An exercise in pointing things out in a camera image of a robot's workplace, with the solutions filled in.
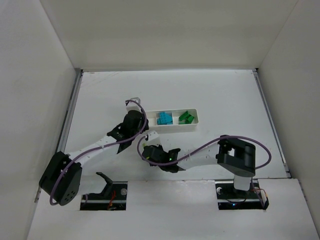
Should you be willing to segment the blue square lego brick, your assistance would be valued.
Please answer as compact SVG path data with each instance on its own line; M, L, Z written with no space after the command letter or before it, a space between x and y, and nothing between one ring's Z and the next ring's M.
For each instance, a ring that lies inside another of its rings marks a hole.
M160 118L158 118L157 120L156 120L156 123L157 123L157 125L162 125L163 123L162 123L162 120L160 119Z

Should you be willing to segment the blue long lego brick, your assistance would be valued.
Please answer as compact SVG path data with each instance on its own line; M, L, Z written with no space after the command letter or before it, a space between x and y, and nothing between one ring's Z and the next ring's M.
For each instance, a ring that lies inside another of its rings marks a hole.
M172 125L173 124L173 118L169 113L160 112L158 119L161 119L162 125Z

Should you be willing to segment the green long lego brick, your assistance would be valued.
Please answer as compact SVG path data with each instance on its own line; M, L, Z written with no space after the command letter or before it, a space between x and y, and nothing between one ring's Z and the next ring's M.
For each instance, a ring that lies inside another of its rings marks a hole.
M194 121L194 117L190 116L188 118L183 119L182 121L180 121L178 124L179 125L186 125L186 124L192 124L192 122Z

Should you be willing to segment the green lego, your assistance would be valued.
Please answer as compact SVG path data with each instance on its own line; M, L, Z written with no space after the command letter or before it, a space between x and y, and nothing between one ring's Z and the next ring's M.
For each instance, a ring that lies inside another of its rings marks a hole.
M188 119L190 116L188 111L185 111L182 115L179 116L178 120L180 122L185 121L186 119Z

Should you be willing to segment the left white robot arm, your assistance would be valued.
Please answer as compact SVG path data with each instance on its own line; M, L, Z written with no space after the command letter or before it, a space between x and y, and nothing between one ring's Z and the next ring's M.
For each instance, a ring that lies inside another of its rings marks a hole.
M101 171L90 174L90 168L113 160L148 129L146 114L130 110L122 123L97 142L71 153L56 152L39 181L39 187L49 195L49 203L65 206L77 195L107 197L113 181Z

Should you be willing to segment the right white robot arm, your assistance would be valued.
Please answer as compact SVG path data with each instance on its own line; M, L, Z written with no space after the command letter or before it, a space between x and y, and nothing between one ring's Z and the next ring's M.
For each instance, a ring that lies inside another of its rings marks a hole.
M256 146L238 138L221 136L213 143L189 151L180 148L165 151L159 141L145 143L142 151L140 148L137 151L142 160L169 173L218 165L233 174L233 187L239 191L249 191L251 179L256 175Z

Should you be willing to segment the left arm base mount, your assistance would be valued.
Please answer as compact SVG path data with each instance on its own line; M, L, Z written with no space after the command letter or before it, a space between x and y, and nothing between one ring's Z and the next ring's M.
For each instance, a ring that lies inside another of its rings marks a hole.
M102 172L96 172L103 179L103 189L98 193L86 193L81 197L81 211L125 211L127 208L127 181L113 181Z

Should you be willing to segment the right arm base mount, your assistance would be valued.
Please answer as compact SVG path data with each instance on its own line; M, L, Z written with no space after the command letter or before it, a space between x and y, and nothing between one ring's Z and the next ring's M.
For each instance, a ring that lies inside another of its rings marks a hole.
M266 191L258 182L248 191L237 190L231 182L215 184L217 206L219 210L267 210L270 205Z

